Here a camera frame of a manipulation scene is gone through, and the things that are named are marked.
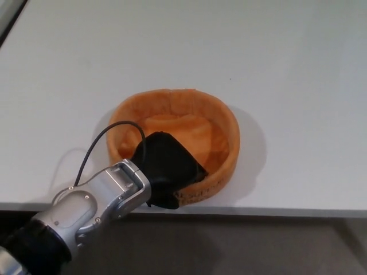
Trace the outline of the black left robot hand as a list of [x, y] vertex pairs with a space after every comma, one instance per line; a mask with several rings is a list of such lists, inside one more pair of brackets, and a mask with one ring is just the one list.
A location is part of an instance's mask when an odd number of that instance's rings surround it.
[[178, 193], [208, 176], [194, 156], [165, 132], [154, 132], [141, 141], [130, 160], [150, 183], [149, 207], [179, 208]]

